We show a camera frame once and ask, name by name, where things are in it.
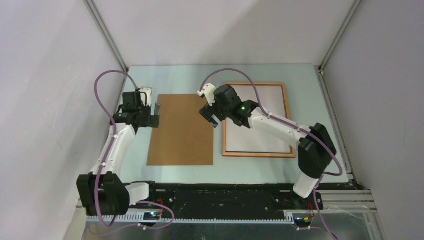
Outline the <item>left aluminium corner post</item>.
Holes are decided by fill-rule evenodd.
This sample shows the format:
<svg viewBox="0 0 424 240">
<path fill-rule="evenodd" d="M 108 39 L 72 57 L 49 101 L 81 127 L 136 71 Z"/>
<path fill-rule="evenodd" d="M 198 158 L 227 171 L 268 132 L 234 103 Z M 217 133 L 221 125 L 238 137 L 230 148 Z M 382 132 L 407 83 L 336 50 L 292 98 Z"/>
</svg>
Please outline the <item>left aluminium corner post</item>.
<svg viewBox="0 0 424 240">
<path fill-rule="evenodd" d="M 128 65 L 125 63 L 125 60 L 116 44 L 97 4 L 94 0 L 83 0 L 88 12 L 90 13 L 95 25 L 97 26 L 100 34 L 102 35 L 106 45 L 112 53 L 112 56 L 118 63 L 122 71 L 127 72 L 129 70 Z"/>
</svg>

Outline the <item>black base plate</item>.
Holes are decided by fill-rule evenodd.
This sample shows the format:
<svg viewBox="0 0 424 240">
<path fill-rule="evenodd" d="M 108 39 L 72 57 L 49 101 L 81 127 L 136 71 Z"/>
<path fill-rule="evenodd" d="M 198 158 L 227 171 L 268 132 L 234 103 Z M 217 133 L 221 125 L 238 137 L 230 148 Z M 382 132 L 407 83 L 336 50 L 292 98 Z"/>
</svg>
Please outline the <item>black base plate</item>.
<svg viewBox="0 0 424 240">
<path fill-rule="evenodd" d="M 323 210 L 320 193 L 298 196 L 289 183 L 183 184 L 147 182 L 148 201 L 173 212 L 163 217 L 178 221 L 284 220 L 289 211 Z"/>
</svg>

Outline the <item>aluminium corner post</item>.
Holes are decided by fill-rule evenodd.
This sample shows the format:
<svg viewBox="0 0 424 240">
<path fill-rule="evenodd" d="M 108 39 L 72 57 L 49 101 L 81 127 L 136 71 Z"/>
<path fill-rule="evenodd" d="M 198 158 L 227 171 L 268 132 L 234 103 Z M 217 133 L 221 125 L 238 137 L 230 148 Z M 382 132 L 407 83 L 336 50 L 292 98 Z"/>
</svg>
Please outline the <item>aluminium corner post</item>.
<svg viewBox="0 0 424 240">
<path fill-rule="evenodd" d="M 360 9 L 363 0 L 354 0 L 352 5 L 350 6 L 346 16 L 344 17 L 340 27 L 338 28 L 328 50 L 326 51 L 323 60 L 321 61 L 320 65 L 318 66 L 319 73 L 321 76 L 324 76 L 325 69 L 336 51 L 338 45 L 340 44 L 342 38 L 344 37 L 346 31 L 348 30 L 348 27 L 351 25 L 352 20 L 356 16 L 358 10 Z"/>
<path fill-rule="evenodd" d="M 106 45 L 112 53 L 112 56 L 118 63 L 122 71 L 127 72 L 129 70 L 128 65 L 125 63 L 125 60 L 116 44 L 97 4 L 94 0 L 83 0 L 88 12 L 90 13 L 95 25 L 97 26 L 100 34 L 102 35 Z"/>
</svg>

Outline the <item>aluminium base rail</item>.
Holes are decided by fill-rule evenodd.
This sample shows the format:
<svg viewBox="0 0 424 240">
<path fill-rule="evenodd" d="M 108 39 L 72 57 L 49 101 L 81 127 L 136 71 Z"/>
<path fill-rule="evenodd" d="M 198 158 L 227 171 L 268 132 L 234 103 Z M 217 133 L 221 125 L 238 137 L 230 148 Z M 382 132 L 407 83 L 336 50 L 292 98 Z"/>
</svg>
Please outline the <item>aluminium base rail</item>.
<svg viewBox="0 0 424 240">
<path fill-rule="evenodd" d="M 329 204 L 373 202 L 368 190 L 322 190 L 302 198 L 286 185 L 178 185 L 160 184 L 149 192 L 149 201 L 159 201 L 179 215 L 193 214 L 204 206 L 241 209 L 261 208 L 272 211 L 306 211 L 309 206 L 323 210 Z"/>
</svg>

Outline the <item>landscape photo print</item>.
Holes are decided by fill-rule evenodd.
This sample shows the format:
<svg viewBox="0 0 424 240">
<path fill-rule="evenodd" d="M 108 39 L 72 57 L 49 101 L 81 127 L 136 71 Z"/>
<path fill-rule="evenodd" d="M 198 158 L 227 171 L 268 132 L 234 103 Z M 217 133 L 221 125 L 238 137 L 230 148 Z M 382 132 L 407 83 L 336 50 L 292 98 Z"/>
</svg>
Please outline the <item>landscape photo print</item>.
<svg viewBox="0 0 424 240">
<path fill-rule="evenodd" d="M 247 100 L 251 100 L 254 101 L 256 103 L 261 103 L 261 99 L 259 96 L 259 92 L 256 89 L 253 88 L 253 86 L 250 83 L 230 83 L 229 84 L 231 87 L 233 87 L 233 89 L 236 91 L 237 95 L 241 98 L 241 100 L 247 101 Z M 272 116 L 278 117 L 280 119 L 284 119 L 285 117 L 276 115 L 274 113 L 271 112 L 271 110 L 267 107 L 265 107 L 263 104 L 262 106 L 264 107 L 264 109 L 266 110 L 267 113 L 270 113 Z M 251 117 L 248 118 L 247 123 L 249 125 L 252 125 L 251 128 L 245 127 L 247 129 L 250 130 L 258 130 L 261 131 L 263 133 L 269 134 L 272 137 L 275 137 L 279 140 L 281 140 L 282 142 L 284 142 L 283 140 L 287 139 L 287 136 L 292 133 L 291 130 L 289 130 L 289 128 L 272 119 L 268 119 L 262 112 L 260 107 L 257 107 L 252 113 L 251 113 Z"/>
</svg>

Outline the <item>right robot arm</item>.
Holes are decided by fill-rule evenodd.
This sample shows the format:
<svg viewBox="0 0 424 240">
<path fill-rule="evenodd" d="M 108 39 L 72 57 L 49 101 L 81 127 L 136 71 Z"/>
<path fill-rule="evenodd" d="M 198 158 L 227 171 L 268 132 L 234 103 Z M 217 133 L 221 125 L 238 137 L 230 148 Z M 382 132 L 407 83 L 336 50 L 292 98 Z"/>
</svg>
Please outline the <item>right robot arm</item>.
<svg viewBox="0 0 424 240">
<path fill-rule="evenodd" d="M 304 209 L 310 204 L 311 193 L 337 153 L 324 125 L 301 125 L 287 118 L 273 116 L 271 112 L 262 109 L 258 101 L 242 101 L 236 90 L 228 84 L 215 87 L 208 83 L 197 95 L 207 101 L 199 114 L 213 127 L 229 119 L 238 127 L 266 133 L 296 148 L 300 174 L 293 186 L 290 201 L 297 209 Z"/>
</svg>

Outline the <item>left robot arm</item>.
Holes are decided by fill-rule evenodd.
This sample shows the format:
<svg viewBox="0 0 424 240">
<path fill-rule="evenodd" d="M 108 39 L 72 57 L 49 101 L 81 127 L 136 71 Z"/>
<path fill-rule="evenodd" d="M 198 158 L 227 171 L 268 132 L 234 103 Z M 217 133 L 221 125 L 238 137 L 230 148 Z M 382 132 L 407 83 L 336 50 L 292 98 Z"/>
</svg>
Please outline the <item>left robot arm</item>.
<svg viewBox="0 0 424 240">
<path fill-rule="evenodd" d="M 122 216 L 140 202 L 153 208 L 158 194 L 147 183 L 123 183 L 120 179 L 127 151 L 140 128 L 158 128 L 159 103 L 152 104 L 152 89 L 142 87 L 122 94 L 122 104 L 112 115 L 109 134 L 96 165 L 79 175 L 76 186 L 87 216 Z"/>
</svg>

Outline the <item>right aluminium corner post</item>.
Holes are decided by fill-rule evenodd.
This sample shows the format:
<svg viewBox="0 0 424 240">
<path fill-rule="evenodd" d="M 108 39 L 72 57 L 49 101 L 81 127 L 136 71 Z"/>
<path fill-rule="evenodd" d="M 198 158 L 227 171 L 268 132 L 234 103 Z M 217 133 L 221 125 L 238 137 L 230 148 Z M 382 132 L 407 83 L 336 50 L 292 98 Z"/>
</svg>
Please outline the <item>right aluminium corner post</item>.
<svg viewBox="0 0 424 240">
<path fill-rule="evenodd" d="M 336 51 L 338 45 L 340 44 L 342 38 L 344 37 L 346 31 L 348 30 L 348 27 L 351 25 L 352 20 L 356 16 L 358 10 L 360 9 L 363 0 L 354 0 L 352 5 L 350 6 L 346 16 L 344 17 L 340 27 L 338 28 L 328 50 L 326 51 L 323 60 L 321 61 L 320 65 L 318 66 L 319 73 L 321 76 L 324 76 L 325 69 Z"/>
</svg>

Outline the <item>wooden picture frame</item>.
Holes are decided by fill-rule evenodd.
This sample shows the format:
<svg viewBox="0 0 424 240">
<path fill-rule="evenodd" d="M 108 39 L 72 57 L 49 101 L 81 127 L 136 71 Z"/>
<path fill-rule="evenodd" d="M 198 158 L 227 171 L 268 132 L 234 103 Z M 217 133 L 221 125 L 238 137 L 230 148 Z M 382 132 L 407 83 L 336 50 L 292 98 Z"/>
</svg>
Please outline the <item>wooden picture frame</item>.
<svg viewBox="0 0 424 240">
<path fill-rule="evenodd" d="M 288 96 L 284 83 L 259 83 L 256 88 L 260 101 L 273 114 L 290 119 Z M 222 155 L 246 158 L 296 157 L 296 149 L 289 144 L 256 129 L 239 127 L 229 118 L 222 125 Z"/>
</svg>

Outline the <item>brown backing board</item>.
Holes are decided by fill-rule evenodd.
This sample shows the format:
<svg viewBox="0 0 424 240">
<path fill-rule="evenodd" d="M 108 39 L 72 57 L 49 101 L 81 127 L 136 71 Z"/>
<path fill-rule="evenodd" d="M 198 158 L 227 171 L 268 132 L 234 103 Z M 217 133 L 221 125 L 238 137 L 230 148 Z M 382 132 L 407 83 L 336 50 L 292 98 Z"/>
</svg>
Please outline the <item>brown backing board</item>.
<svg viewBox="0 0 424 240">
<path fill-rule="evenodd" d="M 152 130 L 148 166 L 212 166 L 214 128 L 199 113 L 196 94 L 160 94 L 159 126 Z"/>
</svg>

